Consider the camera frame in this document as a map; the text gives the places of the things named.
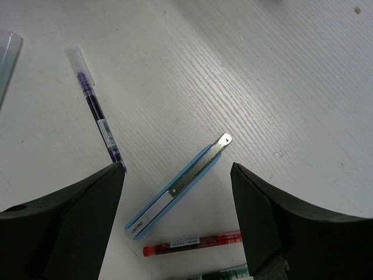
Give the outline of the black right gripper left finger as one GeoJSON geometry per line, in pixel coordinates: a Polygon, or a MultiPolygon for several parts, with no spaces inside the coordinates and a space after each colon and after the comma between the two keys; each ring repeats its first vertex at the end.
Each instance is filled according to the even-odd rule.
{"type": "Polygon", "coordinates": [[[1,279],[98,279],[125,171],[84,180],[1,212],[1,279]]]}

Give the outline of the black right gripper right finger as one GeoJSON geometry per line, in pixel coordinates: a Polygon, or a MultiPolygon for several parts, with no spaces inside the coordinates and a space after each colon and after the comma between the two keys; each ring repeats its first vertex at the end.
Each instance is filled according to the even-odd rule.
{"type": "Polygon", "coordinates": [[[253,279],[372,278],[372,219],[310,204],[238,163],[230,176],[253,279]]]}

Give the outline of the clear plastic drawer organizer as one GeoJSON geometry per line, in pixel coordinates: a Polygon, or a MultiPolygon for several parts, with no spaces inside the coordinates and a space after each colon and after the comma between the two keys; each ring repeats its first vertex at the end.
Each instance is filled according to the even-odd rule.
{"type": "Polygon", "coordinates": [[[1,106],[11,80],[14,67],[23,45],[23,38],[18,34],[1,29],[1,106]]]}

